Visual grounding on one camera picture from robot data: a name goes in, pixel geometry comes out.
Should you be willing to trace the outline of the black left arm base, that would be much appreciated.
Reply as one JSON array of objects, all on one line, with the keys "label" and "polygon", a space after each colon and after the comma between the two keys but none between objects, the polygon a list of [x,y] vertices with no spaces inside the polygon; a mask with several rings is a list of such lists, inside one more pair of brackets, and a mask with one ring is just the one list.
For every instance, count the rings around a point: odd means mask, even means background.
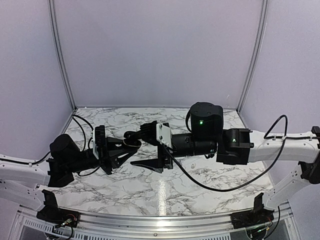
[{"label": "black left arm base", "polygon": [[64,222],[71,220],[71,222],[66,223],[66,225],[76,228],[79,222],[80,213],[78,211],[60,208],[53,192],[45,189],[41,192],[44,195],[44,207],[37,212],[36,218],[57,224],[59,227],[62,227]]}]

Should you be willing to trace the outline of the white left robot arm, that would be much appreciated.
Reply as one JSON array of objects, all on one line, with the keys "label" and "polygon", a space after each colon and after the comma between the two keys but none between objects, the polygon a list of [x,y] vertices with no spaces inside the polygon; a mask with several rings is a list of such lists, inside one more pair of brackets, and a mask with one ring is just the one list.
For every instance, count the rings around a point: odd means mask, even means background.
[{"label": "white left robot arm", "polygon": [[80,150],[68,134],[59,135],[49,146],[50,157],[41,160],[0,158],[0,179],[63,188],[74,181],[74,174],[101,168],[111,175],[141,146],[127,145],[122,139],[99,136],[92,148]]}]

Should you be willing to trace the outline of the black earbud charging case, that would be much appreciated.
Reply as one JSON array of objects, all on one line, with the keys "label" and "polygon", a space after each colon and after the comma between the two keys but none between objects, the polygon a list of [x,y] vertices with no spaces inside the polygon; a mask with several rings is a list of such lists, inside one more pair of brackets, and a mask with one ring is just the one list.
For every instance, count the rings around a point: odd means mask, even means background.
[{"label": "black earbud charging case", "polygon": [[138,139],[125,138],[123,139],[123,144],[131,148],[140,148],[142,143]]}]

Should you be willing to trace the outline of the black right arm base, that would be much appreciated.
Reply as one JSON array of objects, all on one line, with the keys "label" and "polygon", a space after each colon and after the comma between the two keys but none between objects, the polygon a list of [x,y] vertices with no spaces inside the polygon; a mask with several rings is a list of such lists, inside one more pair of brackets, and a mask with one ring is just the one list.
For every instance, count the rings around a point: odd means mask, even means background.
[{"label": "black right arm base", "polygon": [[263,203],[264,193],[254,198],[253,208],[234,212],[230,215],[231,224],[234,229],[247,228],[266,223],[269,219],[274,220],[274,210],[268,210]]}]

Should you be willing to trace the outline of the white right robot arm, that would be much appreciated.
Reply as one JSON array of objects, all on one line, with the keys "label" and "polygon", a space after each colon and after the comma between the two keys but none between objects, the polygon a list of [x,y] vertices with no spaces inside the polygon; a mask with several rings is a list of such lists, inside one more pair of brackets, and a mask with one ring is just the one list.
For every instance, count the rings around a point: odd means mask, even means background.
[{"label": "white right robot arm", "polygon": [[225,165],[246,165],[260,161],[296,161],[297,166],[273,189],[254,199],[247,219],[258,224],[283,201],[299,190],[320,182],[320,129],[301,134],[260,132],[248,128],[224,129],[223,108],[196,102],[185,117],[188,133],[173,134],[167,123],[153,121],[139,131],[124,134],[124,143],[137,146],[144,141],[157,147],[157,158],[133,164],[158,173],[171,169],[178,158],[203,155]]}]

